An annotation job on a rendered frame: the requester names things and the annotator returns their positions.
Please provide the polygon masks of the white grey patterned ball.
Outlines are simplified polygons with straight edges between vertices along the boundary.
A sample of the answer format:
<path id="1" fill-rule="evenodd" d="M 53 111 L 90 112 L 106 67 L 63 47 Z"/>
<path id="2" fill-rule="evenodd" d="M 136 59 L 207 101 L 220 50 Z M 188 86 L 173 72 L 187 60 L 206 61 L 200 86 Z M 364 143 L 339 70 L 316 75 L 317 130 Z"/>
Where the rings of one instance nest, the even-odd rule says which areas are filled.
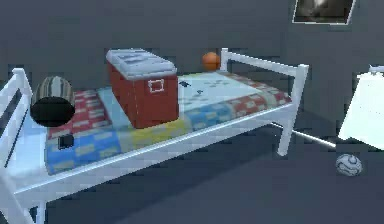
<path id="1" fill-rule="evenodd" d="M 342 154 L 335 162 L 336 170 L 345 176 L 358 176 L 363 171 L 361 160 L 352 154 Z"/>

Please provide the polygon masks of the framed dark wall picture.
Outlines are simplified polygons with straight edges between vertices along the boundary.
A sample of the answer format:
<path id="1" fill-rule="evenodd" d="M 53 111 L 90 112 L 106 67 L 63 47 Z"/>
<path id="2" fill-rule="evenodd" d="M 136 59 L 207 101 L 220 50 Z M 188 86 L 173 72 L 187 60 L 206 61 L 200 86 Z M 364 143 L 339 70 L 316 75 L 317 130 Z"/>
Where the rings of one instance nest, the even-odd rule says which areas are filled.
<path id="1" fill-rule="evenodd" d="M 356 0 L 296 0 L 293 23 L 348 25 Z"/>

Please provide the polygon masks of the red cooler box white lid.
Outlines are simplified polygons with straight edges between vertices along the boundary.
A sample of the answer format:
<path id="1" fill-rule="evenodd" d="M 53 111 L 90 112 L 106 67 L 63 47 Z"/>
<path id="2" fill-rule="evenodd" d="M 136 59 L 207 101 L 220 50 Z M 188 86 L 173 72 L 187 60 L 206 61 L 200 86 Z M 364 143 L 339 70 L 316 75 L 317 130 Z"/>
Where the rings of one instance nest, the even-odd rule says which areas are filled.
<path id="1" fill-rule="evenodd" d="M 140 48 L 106 53 L 112 92 L 134 128 L 143 129 L 179 117 L 177 68 Z"/>

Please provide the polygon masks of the patchwork quilt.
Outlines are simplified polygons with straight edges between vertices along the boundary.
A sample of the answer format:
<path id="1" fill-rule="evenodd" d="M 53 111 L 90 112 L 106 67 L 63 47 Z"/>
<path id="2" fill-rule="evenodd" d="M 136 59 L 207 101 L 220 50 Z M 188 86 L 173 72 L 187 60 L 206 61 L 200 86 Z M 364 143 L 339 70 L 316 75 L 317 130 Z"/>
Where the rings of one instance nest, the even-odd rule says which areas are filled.
<path id="1" fill-rule="evenodd" d="M 231 73 L 210 72 L 179 78 L 179 118 L 136 129 L 109 87 L 75 94 L 72 120 L 47 133 L 45 165 L 53 175 L 140 149 L 291 101 L 288 93 Z M 74 145 L 58 149 L 58 138 L 72 134 Z"/>

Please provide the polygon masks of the white frame bed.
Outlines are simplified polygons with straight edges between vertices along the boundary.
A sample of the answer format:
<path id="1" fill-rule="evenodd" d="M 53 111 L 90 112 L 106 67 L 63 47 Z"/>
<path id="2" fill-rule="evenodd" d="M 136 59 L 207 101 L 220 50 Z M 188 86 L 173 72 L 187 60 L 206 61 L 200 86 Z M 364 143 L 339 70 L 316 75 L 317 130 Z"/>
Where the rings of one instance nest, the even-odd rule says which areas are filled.
<path id="1" fill-rule="evenodd" d="M 0 90 L 0 116 L 15 94 L 21 96 L 0 136 L 0 212 L 9 224 L 44 224 L 48 202 L 177 157 L 270 123 L 282 125 L 278 153 L 286 155 L 308 74 L 305 64 L 289 66 L 222 49 L 215 71 L 265 83 L 289 94 L 282 106 L 252 113 L 140 149 L 49 174 L 45 165 L 50 128 L 30 116 L 33 92 L 24 69 L 16 68 Z"/>

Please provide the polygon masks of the small black box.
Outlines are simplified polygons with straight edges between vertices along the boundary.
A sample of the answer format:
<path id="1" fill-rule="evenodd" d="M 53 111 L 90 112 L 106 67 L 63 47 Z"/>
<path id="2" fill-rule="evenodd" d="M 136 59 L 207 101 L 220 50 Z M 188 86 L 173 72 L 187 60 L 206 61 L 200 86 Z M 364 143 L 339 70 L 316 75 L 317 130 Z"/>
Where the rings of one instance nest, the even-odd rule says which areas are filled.
<path id="1" fill-rule="evenodd" d="M 74 136 L 72 134 L 66 134 L 58 138 L 58 149 L 70 148 L 74 145 Z"/>

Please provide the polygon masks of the orange basketball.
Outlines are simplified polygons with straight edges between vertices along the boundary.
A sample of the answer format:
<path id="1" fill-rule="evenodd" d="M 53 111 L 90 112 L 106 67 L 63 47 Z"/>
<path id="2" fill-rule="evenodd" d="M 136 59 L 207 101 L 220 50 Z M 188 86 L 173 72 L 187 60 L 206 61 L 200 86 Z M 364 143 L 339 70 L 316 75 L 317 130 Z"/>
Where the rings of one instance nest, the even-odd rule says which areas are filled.
<path id="1" fill-rule="evenodd" d="M 208 52 L 203 55 L 202 64 L 205 70 L 215 71 L 220 67 L 220 56 L 215 52 Z"/>

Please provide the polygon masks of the white furniture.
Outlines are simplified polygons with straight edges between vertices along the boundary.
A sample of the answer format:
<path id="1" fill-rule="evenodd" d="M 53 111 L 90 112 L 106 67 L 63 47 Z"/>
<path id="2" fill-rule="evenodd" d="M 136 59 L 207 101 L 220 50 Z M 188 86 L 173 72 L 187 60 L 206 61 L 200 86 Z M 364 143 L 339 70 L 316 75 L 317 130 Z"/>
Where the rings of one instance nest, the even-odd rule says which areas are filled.
<path id="1" fill-rule="evenodd" d="M 353 138 L 384 151 L 384 66 L 369 66 L 357 78 L 338 137 Z"/>

